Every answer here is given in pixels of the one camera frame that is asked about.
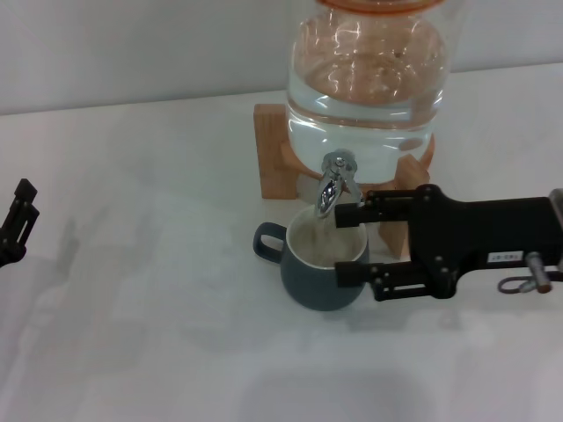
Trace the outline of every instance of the metal spigot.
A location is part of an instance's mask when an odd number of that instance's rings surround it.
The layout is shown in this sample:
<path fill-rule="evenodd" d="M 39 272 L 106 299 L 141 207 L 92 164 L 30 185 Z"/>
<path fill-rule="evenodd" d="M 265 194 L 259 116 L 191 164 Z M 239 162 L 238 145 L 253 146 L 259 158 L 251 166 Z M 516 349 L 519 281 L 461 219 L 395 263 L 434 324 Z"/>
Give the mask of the metal spigot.
<path fill-rule="evenodd" d="M 358 170 L 354 154 L 347 149 L 337 149 L 323 158 L 323 178 L 318 186 L 316 215 L 327 217 L 342 194 L 343 185 L 358 204 L 363 203 L 360 187 L 354 182 Z"/>

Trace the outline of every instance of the orange lid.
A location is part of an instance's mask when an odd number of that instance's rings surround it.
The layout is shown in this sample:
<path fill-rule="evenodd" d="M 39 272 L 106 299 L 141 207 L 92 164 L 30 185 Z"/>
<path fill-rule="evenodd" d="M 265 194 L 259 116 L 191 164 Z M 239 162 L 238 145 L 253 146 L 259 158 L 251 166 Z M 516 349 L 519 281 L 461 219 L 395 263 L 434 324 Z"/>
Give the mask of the orange lid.
<path fill-rule="evenodd" d="M 352 13 L 386 15 L 411 14 L 434 7 L 444 0 L 317 0 L 334 9 Z"/>

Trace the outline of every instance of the wooden stand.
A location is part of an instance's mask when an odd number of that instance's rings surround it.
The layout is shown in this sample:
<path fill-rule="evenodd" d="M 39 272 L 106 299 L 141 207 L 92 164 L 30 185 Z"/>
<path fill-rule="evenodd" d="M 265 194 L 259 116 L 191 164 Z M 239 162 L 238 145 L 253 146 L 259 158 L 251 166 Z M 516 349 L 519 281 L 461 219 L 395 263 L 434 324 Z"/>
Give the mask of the wooden stand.
<path fill-rule="evenodd" d="M 285 105 L 257 104 L 254 107 L 254 132 L 260 168 L 262 198 L 268 200 L 294 200 L 297 198 L 297 177 L 305 174 L 320 180 L 321 174 L 311 171 L 291 148 L 288 135 L 288 120 Z M 395 179 L 376 185 L 362 184 L 364 195 L 367 191 L 408 190 L 428 183 L 428 167 L 432 162 L 435 139 L 428 145 L 424 155 L 417 161 L 412 155 L 399 159 Z M 408 255 L 408 229 L 405 222 L 382 222 L 379 229 L 381 238 L 387 243 L 396 258 Z"/>

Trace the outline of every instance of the mug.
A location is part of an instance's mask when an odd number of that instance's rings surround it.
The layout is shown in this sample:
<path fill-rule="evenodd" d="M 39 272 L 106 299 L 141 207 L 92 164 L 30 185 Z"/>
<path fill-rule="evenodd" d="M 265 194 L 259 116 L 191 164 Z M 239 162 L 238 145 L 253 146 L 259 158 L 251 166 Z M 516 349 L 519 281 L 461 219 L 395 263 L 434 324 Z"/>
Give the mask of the mug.
<path fill-rule="evenodd" d="M 362 292 L 361 287 L 338 287 L 333 266 L 315 266 L 297 256 L 293 245 L 296 232 L 307 221 L 317 218 L 315 207 L 307 207 L 298 213 L 287 228 L 273 222 L 264 222 L 256 230 L 253 248 L 256 255 L 268 261 L 280 264 L 281 280 L 288 294 L 304 307 L 313 310 L 337 310 L 352 303 Z M 362 224 L 357 228 L 361 250 L 350 259 L 369 261 L 368 233 Z M 283 241 L 280 250 L 266 246 L 263 236 L 270 236 Z"/>

